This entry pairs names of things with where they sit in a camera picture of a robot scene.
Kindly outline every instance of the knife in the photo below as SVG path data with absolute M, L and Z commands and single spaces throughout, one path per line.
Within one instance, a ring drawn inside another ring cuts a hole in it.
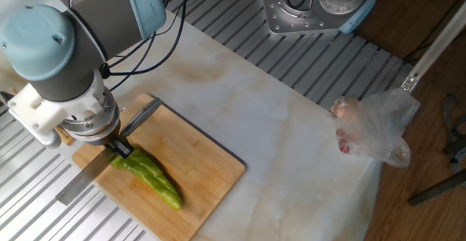
M 161 105 L 162 101 L 159 98 L 155 98 L 145 105 L 122 129 L 122 139 L 116 140 L 109 146 L 106 146 L 96 158 L 55 196 L 55 199 L 64 205 L 71 204 L 110 165 L 112 159 L 117 156 L 117 152 L 122 153 L 121 151 L 116 151 L 117 149 L 115 148 L 126 145 L 125 138 L 144 123 Z

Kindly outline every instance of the knife handle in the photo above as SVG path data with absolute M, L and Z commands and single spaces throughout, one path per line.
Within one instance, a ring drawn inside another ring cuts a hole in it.
M 129 136 L 136 128 L 144 123 L 160 106 L 162 101 L 155 98 L 147 103 L 132 119 L 123 127 L 120 135 L 123 137 Z

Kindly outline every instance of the wooden floor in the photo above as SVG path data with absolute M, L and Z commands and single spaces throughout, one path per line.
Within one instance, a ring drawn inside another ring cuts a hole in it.
M 370 42 L 404 57 L 419 45 L 455 0 L 377 0 L 358 29 Z M 384 166 L 379 195 L 366 241 L 465 241 L 466 188 L 458 186 L 412 207 L 413 195 L 451 175 L 442 103 L 448 93 L 466 102 L 466 36 L 442 54 L 413 96 L 422 104 L 404 138 L 411 147 L 407 169 Z M 466 116 L 457 104 L 453 120 Z

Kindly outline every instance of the light blue joint cover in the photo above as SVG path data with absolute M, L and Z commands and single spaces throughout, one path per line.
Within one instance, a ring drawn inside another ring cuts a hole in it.
M 342 33 L 351 33 L 353 32 L 358 25 L 363 22 L 364 18 L 372 10 L 372 7 L 376 4 L 376 0 L 366 0 L 364 4 L 359 8 L 354 15 L 344 23 L 338 30 Z
M 0 25 L 0 47 L 15 71 L 29 81 L 56 75 L 74 50 L 74 28 L 60 11 L 46 5 L 26 7 Z
M 162 0 L 130 0 L 142 39 L 162 27 L 167 19 Z

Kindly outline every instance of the metal slatted table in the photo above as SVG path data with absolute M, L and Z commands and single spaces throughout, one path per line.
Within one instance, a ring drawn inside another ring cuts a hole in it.
M 272 36 L 261 2 L 189 0 L 186 20 L 326 109 L 340 95 L 399 87 L 412 69 L 356 35 Z M 0 240 L 153 240 L 94 186 L 68 207 L 55 201 L 77 173 L 9 114 L 0 117 Z

